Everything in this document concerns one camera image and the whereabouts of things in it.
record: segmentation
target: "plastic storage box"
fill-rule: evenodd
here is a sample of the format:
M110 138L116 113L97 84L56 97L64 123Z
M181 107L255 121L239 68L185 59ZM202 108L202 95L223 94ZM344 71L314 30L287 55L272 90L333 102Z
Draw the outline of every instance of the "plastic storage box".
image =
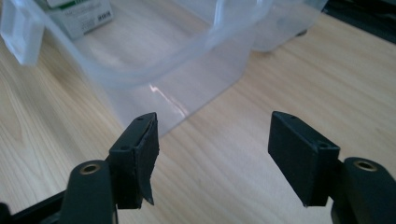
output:
M163 134L243 74L250 49L307 29L325 0L111 0L113 21L71 40L33 0L3 0L1 35L36 62L44 28L124 126L156 111Z

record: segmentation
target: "metal grommet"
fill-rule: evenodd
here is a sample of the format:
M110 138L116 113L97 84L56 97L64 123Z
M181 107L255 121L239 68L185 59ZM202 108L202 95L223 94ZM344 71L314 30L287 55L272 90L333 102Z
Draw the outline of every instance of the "metal grommet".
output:
M100 165L95 164L95 163L91 163L91 164L87 164L84 167L82 167L79 170L79 173L82 174L82 175L90 175L90 174L95 173L99 169L100 169Z
M353 164L359 169L368 172L376 172L378 170L378 168L376 168L376 166L369 161L354 161Z

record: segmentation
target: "black mechanical part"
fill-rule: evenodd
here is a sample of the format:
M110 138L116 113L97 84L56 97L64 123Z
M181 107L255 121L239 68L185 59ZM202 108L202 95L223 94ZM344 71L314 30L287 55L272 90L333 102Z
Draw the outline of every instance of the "black mechanical part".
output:
M334 197L334 205L347 201L357 223L396 223L396 182L382 165L362 158L347 158L340 178L345 198Z
M0 223L8 224L11 222L11 214L5 203L0 203Z
M274 112L268 152L305 206L333 199L335 224L396 223L396 182L380 164L340 148L293 115Z
M49 197L48 199L37 203L25 210L12 216L13 224L47 224L51 223L48 217L57 216L56 214L61 210L62 201L64 199L64 191Z
M140 208L143 198L154 204L149 180L159 150L156 113L138 117L105 161L87 161L72 171L66 191L13 216L0 203L0 224L118 223L116 205Z
M117 223L106 161L86 161L70 174L59 224Z
M268 152L304 206L324 206L340 147L293 115L274 112Z
M135 119L110 149L106 160L119 209L140 208L143 198L154 204L149 180L159 150L155 113Z

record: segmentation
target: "wooden table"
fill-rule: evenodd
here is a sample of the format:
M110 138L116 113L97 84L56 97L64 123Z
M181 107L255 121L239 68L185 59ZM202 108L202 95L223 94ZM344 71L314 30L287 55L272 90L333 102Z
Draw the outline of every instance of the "wooden table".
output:
M0 43L0 200L13 213L102 159L122 129L46 38L36 67ZM331 223L304 208L267 153L271 113L291 113L396 176L396 47L321 15L307 35L253 52L244 76L161 138L156 205L120 223Z

